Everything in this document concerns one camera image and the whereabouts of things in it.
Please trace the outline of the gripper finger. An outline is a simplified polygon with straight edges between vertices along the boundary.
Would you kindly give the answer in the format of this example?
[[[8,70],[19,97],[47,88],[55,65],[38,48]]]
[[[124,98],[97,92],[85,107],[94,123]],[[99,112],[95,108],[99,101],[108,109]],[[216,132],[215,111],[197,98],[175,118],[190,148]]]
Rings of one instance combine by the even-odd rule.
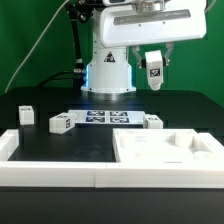
[[[146,62],[145,59],[143,59],[139,53],[140,51],[140,47],[139,46],[132,46],[132,52],[134,54],[134,56],[136,57],[137,61],[138,61],[138,67],[139,68],[146,68]]]
[[[166,53],[165,55],[163,56],[163,66],[169,66],[169,63],[170,63],[170,56],[173,52],[173,49],[174,49],[174,43],[166,43]]]

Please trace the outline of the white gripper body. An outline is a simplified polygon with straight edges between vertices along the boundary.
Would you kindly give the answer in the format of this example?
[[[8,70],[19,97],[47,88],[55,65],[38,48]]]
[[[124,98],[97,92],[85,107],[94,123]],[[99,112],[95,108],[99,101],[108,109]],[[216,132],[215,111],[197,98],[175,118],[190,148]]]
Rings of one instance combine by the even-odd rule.
[[[168,0],[154,9],[150,0],[103,1],[99,31],[105,47],[200,39],[206,34],[206,0]]]

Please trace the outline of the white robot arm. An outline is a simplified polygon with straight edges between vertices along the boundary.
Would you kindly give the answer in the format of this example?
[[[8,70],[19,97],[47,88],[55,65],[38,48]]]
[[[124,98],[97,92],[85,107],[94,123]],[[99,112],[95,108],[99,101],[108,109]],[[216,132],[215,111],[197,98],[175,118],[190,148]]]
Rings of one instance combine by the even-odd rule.
[[[93,53],[83,93],[117,100],[134,93],[128,53],[144,68],[154,91],[163,83],[174,44],[206,34],[207,0],[102,0],[93,11]]]

